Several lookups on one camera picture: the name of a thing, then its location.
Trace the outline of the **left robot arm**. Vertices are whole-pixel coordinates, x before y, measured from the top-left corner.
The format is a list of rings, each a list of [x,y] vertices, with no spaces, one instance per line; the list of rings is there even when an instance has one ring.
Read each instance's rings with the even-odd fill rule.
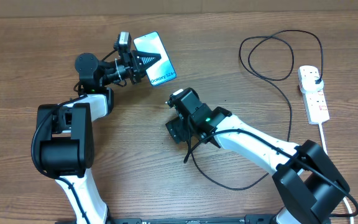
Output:
[[[109,115],[114,106],[110,84],[138,83],[146,70],[161,60],[156,53],[120,50],[111,62],[92,53],[75,60],[78,97],[59,104],[40,105],[31,143],[35,168],[53,179],[65,192],[75,213],[75,223],[113,223],[93,178],[93,121]]]

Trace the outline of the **Samsung Galaxy smartphone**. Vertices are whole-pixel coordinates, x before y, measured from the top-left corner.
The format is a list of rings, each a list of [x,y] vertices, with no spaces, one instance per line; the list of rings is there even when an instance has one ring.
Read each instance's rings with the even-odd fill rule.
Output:
[[[146,70],[152,86],[161,85],[177,77],[177,73],[157,31],[135,38],[134,45],[138,51],[160,54],[161,56],[161,59]]]

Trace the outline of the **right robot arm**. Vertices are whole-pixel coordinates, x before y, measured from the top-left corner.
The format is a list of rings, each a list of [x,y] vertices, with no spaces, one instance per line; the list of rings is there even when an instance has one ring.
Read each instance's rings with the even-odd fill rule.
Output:
[[[326,223],[350,192],[324,149],[316,142],[282,141],[259,131],[222,107],[202,103],[192,88],[172,93],[167,105],[177,117],[166,123],[175,142],[211,142],[240,154],[271,175],[283,201],[272,223]]]

